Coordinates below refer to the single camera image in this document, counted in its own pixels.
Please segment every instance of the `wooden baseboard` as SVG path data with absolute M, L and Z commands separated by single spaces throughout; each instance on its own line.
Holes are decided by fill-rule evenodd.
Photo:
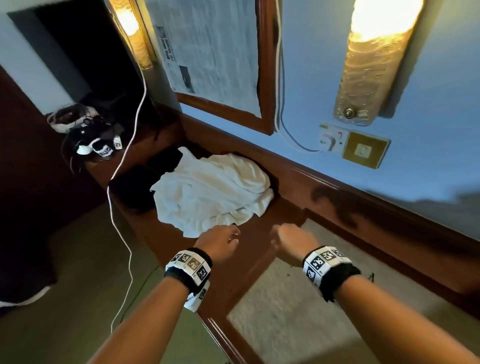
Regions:
M 480 242 L 185 114 L 180 120 L 190 141 L 255 161 L 310 218 L 480 319 Z

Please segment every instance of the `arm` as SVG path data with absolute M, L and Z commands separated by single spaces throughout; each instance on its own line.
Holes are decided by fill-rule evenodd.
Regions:
M 315 237 L 292 224 L 274 226 L 277 256 L 300 267 L 319 247 Z M 361 276 L 348 278 L 334 297 L 381 363 L 480 364 L 480 360 L 438 326 Z
M 215 226 L 203 233 L 195 247 L 206 252 L 214 265 L 230 258 L 239 240 L 235 225 Z M 89 364 L 158 364 L 167 348 L 189 291 L 165 277 L 135 312 L 105 341 Z

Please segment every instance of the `carpeted floor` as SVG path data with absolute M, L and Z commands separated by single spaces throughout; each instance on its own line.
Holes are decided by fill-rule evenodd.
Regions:
M 421 285 L 307 220 L 321 245 L 338 248 L 375 284 L 480 355 L 480 322 Z M 339 306 L 326 303 L 300 268 L 276 259 L 228 319 L 265 364 L 375 364 L 370 349 Z
M 154 256 L 136 241 L 119 213 L 116 216 L 133 250 L 134 283 L 127 304 L 140 292 L 128 316 L 164 271 L 155 270 Z M 58 283 L 37 302 L 0 317 L 0 363 L 84 364 L 109 335 L 130 277 L 128 251 L 111 225 L 108 205 L 53 234 L 49 245 Z M 162 364 L 226 362 L 197 316 L 184 309 Z

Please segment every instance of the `black cable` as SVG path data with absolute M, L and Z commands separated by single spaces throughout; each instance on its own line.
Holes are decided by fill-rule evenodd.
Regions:
M 123 316 L 121 317 L 120 323 L 123 322 L 123 319 L 125 318 L 125 315 L 127 314 L 128 310 L 130 310 L 130 307 L 133 305 L 133 303 L 134 303 L 135 300 L 137 299 L 138 295 L 140 294 L 140 292 L 141 292 L 142 289 L 144 288 L 144 285 L 147 283 L 148 279 L 152 276 L 152 274 L 153 274 L 159 267 L 160 267 L 160 266 L 156 266 L 155 269 L 150 272 L 150 274 L 147 276 L 147 278 L 145 278 L 144 282 L 142 283 L 142 286 L 141 286 L 140 289 L 138 290 L 138 292 L 137 292 L 137 294 L 135 295 L 135 297 L 133 298 L 132 302 L 130 302 L 130 304 L 128 305 L 127 309 L 123 312 Z

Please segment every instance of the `forearm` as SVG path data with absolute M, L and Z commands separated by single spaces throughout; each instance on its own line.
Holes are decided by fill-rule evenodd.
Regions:
M 442 329 L 361 276 L 347 279 L 335 299 L 382 363 L 480 363 Z
M 178 321 L 188 289 L 165 277 L 131 317 L 118 326 L 90 364 L 158 364 Z

